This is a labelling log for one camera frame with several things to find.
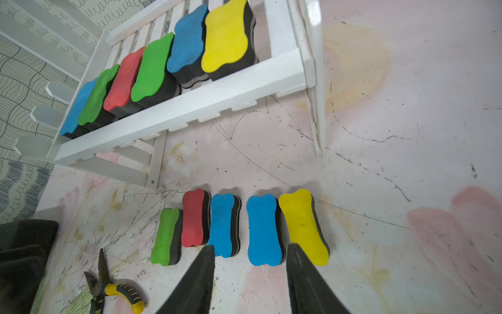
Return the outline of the blue eraser shelf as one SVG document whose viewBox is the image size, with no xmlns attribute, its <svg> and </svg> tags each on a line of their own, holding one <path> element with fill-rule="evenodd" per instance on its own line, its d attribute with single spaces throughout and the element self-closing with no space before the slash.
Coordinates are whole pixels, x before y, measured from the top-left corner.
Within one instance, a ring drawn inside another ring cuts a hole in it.
<svg viewBox="0 0 502 314">
<path fill-rule="evenodd" d="M 272 194 L 251 196 L 247 201 L 249 223 L 248 259 L 254 266 L 276 267 L 285 259 L 281 210 Z"/>
<path fill-rule="evenodd" d="M 78 92 L 77 98 L 73 103 L 71 110 L 69 111 L 64 125 L 61 127 L 61 136 L 67 137 L 69 139 L 75 139 L 90 132 L 87 128 L 78 124 L 78 118 L 81 115 L 82 111 L 84 111 L 91 92 L 95 88 L 97 81 L 98 79 L 95 78 L 93 81 L 87 82 Z"/>
<path fill-rule="evenodd" d="M 239 215 L 241 200 L 233 194 L 216 194 L 211 200 L 211 224 L 209 245 L 216 256 L 225 259 L 235 256 L 240 250 Z"/>
<path fill-rule="evenodd" d="M 209 78 L 201 66 L 208 14 L 208 6 L 201 4 L 175 26 L 175 38 L 166 68 L 183 88 L 191 88 L 196 82 Z"/>
</svg>

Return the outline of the blue eraser top shelf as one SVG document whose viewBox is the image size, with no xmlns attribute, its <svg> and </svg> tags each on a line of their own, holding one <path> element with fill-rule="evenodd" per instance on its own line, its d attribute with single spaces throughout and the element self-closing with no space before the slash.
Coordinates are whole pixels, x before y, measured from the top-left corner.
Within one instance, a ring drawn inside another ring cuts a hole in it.
<svg viewBox="0 0 502 314">
<path fill-rule="evenodd" d="M 240 250 L 239 215 L 241 200 L 233 194 L 216 194 L 211 200 L 211 224 L 209 245 L 216 256 L 225 259 L 235 256 Z"/>
<path fill-rule="evenodd" d="M 276 267 L 285 259 L 281 210 L 272 194 L 251 196 L 247 201 L 249 223 L 248 259 L 254 266 Z"/>
</svg>

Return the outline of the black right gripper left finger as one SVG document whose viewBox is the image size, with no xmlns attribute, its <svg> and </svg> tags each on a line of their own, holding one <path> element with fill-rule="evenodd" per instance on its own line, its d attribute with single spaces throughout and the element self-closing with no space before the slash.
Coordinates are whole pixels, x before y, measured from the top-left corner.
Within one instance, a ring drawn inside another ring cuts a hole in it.
<svg viewBox="0 0 502 314">
<path fill-rule="evenodd" d="M 214 247 L 206 245 L 157 313 L 209 313 L 214 269 Z"/>
</svg>

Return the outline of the green eraser shelf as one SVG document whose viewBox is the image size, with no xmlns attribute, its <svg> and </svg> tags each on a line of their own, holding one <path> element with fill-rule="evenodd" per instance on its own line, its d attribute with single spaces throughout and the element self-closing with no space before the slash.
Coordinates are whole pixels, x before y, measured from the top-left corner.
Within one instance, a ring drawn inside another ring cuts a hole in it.
<svg viewBox="0 0 502 314">
<path fill-rule="evenodd" d="M 78 118 L 78 125 L 94 131 L 112 123 L 115 116 L 104 109 L 104 100 L 115 80 L 119 64 L 104 70 L 97 79 L 86 106 Z"/>
<path fill-rule="evenodd" d="M 168 33 L 145 48 L 131 95 L 132 101 L 142 108 L 153 107 L 181 93 L 179 82 L 166 68 L 174 38 L 174 33 Z"/>
<path fill-rule="evenodd" d="M 181 209 L 165 208 L 161 211 L 156 239 L 150 255 L 151 263 L 172 266 L 180 261 L 182 227 Z"/>
</svg>

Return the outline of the yellow handled pliers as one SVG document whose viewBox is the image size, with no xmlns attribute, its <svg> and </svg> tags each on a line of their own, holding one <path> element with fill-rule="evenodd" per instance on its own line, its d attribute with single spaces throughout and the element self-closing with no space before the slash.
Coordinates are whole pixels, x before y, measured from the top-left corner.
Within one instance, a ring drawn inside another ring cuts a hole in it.
<svg viewBox="0 0 502 314">
<path fill-rule="evenodd" d="M 90 314 L 103 312 L 107 296 L 124 298 L 133 313 L 142 313 L 145 310 L 145 302 L 134 287 L 124 283 L 115 284 L 112 282 L 103 249 L 99 251 L 98 276 L 95 277 L 90 272 L 84 272 L 84 276 L 92 296 Z"/>
</svg>

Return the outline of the green eraser top shelf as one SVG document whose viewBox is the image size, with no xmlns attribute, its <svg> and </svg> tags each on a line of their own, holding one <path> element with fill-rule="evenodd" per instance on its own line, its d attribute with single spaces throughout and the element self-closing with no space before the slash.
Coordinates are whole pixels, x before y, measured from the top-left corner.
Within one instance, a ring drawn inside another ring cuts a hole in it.
<svg viewBox="0 0 502 314">
<path fill-rule="evenodd" d="M 172 266 L 180 261 L 182 227 L 181 209 L 165 208 L 161 211 L 156 239 L 150 255 L 151 263 Z"/>
</svg>

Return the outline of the yellow eraser shelf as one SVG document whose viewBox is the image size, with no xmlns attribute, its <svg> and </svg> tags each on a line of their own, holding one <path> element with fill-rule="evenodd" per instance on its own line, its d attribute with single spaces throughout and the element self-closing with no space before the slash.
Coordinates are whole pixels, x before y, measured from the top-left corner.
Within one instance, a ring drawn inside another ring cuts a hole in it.
<svg viewBox="0 0 502 314">
<path fill-rule="evenodd" d="M 258 63 L 254 49 L 256 17 L 247 0 L 231 0 L 205 19 L 202 70 L 212 81 Z"/>
<path fill-rule="evenodd" d="M 329 246 L 318 223 L 312 194 L 301 188 L 281 195 L 278 201 L 286 219 L 290 241 L 298 244 L 314 265 L 326 266 Z"/>
</svg>

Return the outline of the yellow eraser top shelf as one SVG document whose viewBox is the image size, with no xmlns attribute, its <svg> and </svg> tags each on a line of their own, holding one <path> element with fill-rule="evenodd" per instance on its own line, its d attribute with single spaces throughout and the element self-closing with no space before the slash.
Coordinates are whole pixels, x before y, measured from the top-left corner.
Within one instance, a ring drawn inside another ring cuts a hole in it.
<svg viewBox="0 0 502 314">
<path fill-rule="evenodd" d="M 314 265 L 326 266 L 329 246 L 318 223 L 312 194 L 301 188 L 281 195 L 278 201 L 286 219 L 290 241 L 298 244 Z"/>
</svg>

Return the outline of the red eraser top shelf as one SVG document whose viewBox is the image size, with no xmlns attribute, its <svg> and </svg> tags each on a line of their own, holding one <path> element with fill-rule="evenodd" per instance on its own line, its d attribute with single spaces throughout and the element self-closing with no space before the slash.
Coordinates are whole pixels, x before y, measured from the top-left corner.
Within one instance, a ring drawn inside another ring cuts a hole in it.
<svg viewBox="0 0 502 314">
<path fill-rule="evenodd" d="M 197 247 L 208 242 L 210 234 L 210 200 L 210 193 L 202 188 L 189 191 L 183 196 L 181 240 L 184 247 Z"/>
</svg>

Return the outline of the red eraser shelf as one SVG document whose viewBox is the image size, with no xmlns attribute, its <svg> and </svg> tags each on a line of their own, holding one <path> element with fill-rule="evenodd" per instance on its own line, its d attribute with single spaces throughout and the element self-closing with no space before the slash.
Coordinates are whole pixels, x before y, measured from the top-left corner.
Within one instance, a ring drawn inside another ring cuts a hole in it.
<svg viewBox="0 0 502 314">
<path fill-rule="evenodd" d="M 126 56 L 118 70 L 111 89 L 105 98 L 103 108 L 122 119 L 133 115 L 143 107 L 132 100 L 132 88 L 136 82 L 145 47 Z"/>
<path fill-rule="evenodd" d="M 189 191 L 183 196 L 181 240 L 184 247 L 197 247 L 208 242 L 210 234 L 210 200 L 210 193 L 202 188 Z"/>
</svg>

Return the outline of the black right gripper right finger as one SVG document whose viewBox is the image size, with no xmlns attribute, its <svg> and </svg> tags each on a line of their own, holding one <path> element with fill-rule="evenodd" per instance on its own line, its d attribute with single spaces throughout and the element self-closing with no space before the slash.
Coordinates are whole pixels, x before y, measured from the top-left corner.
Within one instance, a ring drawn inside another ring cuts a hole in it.
<svg viewBox="0 0 502 314">
<path fill-rule="evenodd" d="M 286 271 L 292 313 L 348 313 L 302 248 L 291 243 Z"/>
</svg>

